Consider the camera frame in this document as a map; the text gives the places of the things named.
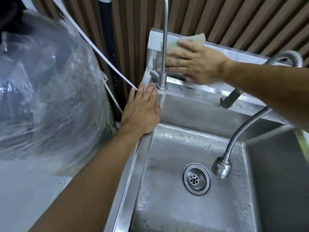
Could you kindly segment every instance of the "plastic wrap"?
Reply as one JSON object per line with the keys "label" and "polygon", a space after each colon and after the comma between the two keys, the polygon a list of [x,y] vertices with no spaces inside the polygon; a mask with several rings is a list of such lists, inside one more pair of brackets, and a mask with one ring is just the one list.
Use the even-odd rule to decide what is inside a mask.
{"label": "plastic wrap", "polygon": [[2,33],[0,68],[0,159],[64,171],[111,136],[106,75],[73,26],[25,12],[19,34]]}

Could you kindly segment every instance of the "drain strainer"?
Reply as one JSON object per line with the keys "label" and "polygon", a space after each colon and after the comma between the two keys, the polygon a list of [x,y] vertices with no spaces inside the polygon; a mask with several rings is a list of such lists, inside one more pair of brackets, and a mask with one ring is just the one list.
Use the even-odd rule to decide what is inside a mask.
{"label": "drain strainer", "polygon": [[210,186],[209,174],[199,164],[190,164],[184,169],[183,181],[187,189],[194,195],[205,194]]}

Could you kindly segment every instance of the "stainless steel sink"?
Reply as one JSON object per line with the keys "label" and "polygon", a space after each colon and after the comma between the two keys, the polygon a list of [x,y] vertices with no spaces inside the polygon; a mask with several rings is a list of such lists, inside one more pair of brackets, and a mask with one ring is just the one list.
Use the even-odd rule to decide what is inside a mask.
{"label": "stainless steel sink", "polygon": [[[148,45],[147,58],[153,55]],[[152,81],[149,71],[144,74],[145,84]],[[225,84],[197,86],[168,77],[168,89],[158,96],[161,122],[132,152],[104,231],[309,228],[306,136],[286,128],[278,113],[267,114],[240,136],[228,179],[211,172],[233,133],[265,105],[243,94],[231,108],[220,107],[220,97],[232,90]],[[188,166],[197,169],[184,174]],[[193,178],[197,185],[190,182]],[[203,187],[207,188],[202,195],[193,194]]]}

